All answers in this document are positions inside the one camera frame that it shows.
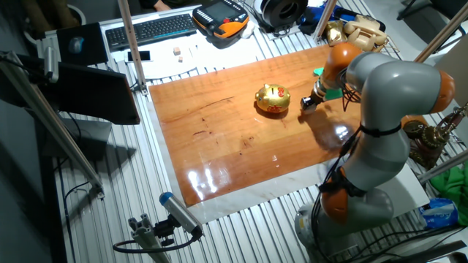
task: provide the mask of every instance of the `wooden board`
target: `wooden board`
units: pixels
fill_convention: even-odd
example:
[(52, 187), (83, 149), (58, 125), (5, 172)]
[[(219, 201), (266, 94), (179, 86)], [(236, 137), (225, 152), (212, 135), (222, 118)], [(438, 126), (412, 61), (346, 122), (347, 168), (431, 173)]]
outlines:
[[(336, 99), (311, 115), (300, 111), (301, 98), (310, 95), (318, 78), (313, 70), (324, 66), (330, 49), (316, 47), (150, 87), (187, 205), (338, 155), (358, 127), (359, 104), (350, 103), (344, 113)], [(287, 112), (267, 114), (255, 107), (254, 95), (264, 83), (289, 89)]]

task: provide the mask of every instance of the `metal pole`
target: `metal pole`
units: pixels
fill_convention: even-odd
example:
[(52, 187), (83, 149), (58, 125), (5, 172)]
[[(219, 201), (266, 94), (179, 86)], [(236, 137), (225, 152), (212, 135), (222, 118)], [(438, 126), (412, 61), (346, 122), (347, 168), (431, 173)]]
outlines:
[(425, 174), (421, 175), (420, 177), (420, 183), (424, 183), (427, 180), (431, 180), (432, 178), (440, 175), (441, 173), (447, 171), (448, 169), (455, 167), (456, 165), (459, 165), (463, 163), (464, 161), (468, 160), (468, 150), (465, 150), (453, 158), (449, 159), (448, 161), (445, 161), (441, 163), (440, 165), (437, 165), (436, 167), (430, 169), (427, 171)]
[(460, 24), (468, 18), (468, 2), (456, 13), (452, 20), (436, 35), (427, 47), (415, 59), (415, 62), (423, 63), (445, 40), (447, 40)]
[(325, 30), (325, 27), (327, 26), (328, 20), (330, 20), (331, 13), (333, 12), (333, 9), (335, 8), (337, 1), (338, 0), (327, 1), (327, 5), (325, 6), (325, 10), (323, 10), (322, 17), (320, 18), (319, 23), (317, 24), (314, 35), (312, 35), (312, 38), (314, 40), (317, 40), (320, 37), (322, 37), (323, 31)]
[[(14, 53), (8, 53), (7, 58), (21, 64), (19, 58)], [(39, 88), (36, 85), (31, 84), (25, 72), (17, 66), (1, 61), (0, 70), (5, 73), (26, 103), (31, 107), (34, 113), (37, 114), (37, 117), (44, 124), (45, 128), (53, 135), (57, 143), (64, 149), (70, 160), (78, 164), (92, 186), (100, 188), (99, 192), (102, 194), (101, 180), (95, 173), (93, 167), (89, 164), (88, 160), (86, 160), (86, 157), (76, 145), (75, 141), (72, 139), (72, 136), (68, 133), (60, 118), (53, 111), (44, 95), (42, 95)]]
[(118, 7), (120, 8), (122, 20), (124, 21), (125, 32), (127, 33), (127, 39), (129, 40), (133, 64), (135, 65), (135, 70), (137, 71), (138, 84), (140, 85), (141, 93), (143, 95), (147, 95), (148, 89), (146, 88), (145, 74), (143, 72), (143, 66), (141, 65), (140, 52), (138, 52), (137, 37), (135, 36), (135, 30), (133, 29), (129, 2), (127, 0), (118, 0)]

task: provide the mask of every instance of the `black keyboard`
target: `black keyboard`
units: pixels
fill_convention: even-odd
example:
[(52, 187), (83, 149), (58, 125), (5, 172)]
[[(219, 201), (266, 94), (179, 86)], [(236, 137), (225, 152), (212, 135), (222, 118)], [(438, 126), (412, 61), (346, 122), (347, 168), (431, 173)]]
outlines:
[[(197, 32), (189, 14), (138, 23), (133, 25), (138, 45), (146, 45), (165, 39), (184, 37)], [(105, 31), (110, 51), (123, 50), (129, 47), (124, 27)]]

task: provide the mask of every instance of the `orange device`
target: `orange device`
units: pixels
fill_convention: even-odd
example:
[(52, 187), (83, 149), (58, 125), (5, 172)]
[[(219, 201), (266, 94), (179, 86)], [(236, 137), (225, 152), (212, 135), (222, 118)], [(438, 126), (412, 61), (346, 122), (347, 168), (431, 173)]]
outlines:
[(220, 39), (235, 37), (249, 22), (247, 11), (231, 0), (210, 1), (195, 8), (192, 17), (200, 30)]

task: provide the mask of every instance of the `green cloth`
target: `green cloth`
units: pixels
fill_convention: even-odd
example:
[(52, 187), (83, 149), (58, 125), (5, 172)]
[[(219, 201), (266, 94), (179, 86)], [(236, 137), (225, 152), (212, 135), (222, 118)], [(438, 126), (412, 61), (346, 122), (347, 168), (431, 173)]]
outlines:
[(464, 164), (464, 169), (454, 167), (432, 178), (430, 182), (442, 197), (455, 203), (458, 223), (468, 226), (468, 162)]
[(327, 93), (325, 94), (325, 101), (332, 100), (332, 99), (339, 99), (341, 97), (343, 97), (343, 91), (341, 89), (337, 89), (337, 90), (329, 89), (327, 90)]
[[(314, 69), (314, 75), (320, 76), (322, 73), (323, 73), (323, 68)], [(325, 101), (332, 100), (332, 99), (339, 99), (341, 97), (343, 97), (343, 91), (341, 89), (337, 89), (337, 90), (329, 89), (327, 90), (327, 93), (325, 94)]]

